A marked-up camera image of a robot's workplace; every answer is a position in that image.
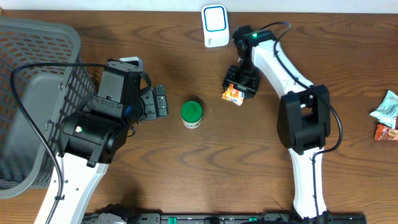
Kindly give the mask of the small orange carton box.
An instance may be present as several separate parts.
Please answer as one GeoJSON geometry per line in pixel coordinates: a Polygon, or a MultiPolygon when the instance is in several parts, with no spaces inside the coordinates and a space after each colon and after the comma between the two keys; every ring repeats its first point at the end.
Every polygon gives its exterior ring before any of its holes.
{"type": "Polygon", "coordinates": [[[227,89],[222,94],[222,99],[233,102],[234,104],[241,106],[244,101],[245,94],[234,88],[231,83],[228,85],[227,89]]]}

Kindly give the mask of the green lid jar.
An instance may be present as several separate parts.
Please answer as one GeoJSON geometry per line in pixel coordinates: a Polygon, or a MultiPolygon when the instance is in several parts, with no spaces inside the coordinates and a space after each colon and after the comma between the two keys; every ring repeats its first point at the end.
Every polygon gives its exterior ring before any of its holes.
{"type": "Polygon", "coordinates": [[[196,101],[188,101],[182,106],[181,117],[186,128],[198,128],[203,120],[203,108],[196,101]]]}

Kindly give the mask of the mint green wipes pack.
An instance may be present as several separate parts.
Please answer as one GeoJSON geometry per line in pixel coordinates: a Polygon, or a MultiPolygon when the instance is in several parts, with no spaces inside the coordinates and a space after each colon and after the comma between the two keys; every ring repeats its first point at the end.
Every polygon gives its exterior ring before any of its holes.
{"type": "Polygon", "coordinates": [[[397,122],[397,95],[388,90],[382,103],[369,115],[377,118],[385,126],[395,129],[397,122]]]}

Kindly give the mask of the red brown chocolate bar wrapper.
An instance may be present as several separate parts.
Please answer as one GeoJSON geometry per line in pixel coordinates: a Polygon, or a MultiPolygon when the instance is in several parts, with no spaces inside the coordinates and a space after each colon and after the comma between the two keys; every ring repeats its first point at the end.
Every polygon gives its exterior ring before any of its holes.
{"type": "Polygon", "coordinates": [[[381,141],[381,140],[397,141],[398,140],[398,130],[392,129],[392,128],[384,126],[382,124],[378,124],[374,138],[377,141],[381,141]]]}

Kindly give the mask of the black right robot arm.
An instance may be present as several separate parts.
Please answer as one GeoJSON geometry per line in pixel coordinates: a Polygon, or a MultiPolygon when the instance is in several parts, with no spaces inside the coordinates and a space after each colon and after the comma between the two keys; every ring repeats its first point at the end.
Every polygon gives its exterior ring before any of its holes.
{"type": "Polygon", "coordinates": [[[321,152],[330,135],[329,92],[294,67],[268,27],[258,31],[239,27],[233,41],[239,64],[227,71],[223,98],[241,105],[256,95],[261,76],[265,76],[280,99],[277,134],[292,160],[294,212],[301,221],[320,218],[327,211],[321,152]]]}

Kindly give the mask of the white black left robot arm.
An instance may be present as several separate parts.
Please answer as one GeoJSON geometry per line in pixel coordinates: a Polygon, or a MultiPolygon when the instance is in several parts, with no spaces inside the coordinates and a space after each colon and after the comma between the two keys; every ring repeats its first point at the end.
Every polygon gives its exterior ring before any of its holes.
{"type": "Polygon", "coordinates": [[[108,60],[90,111],[77,109],[62,119],[57,162],[36,223],[81,223],[95,188],[136,123],[166,117],[165,88],[151,86],[139,57],[108,60]]]}

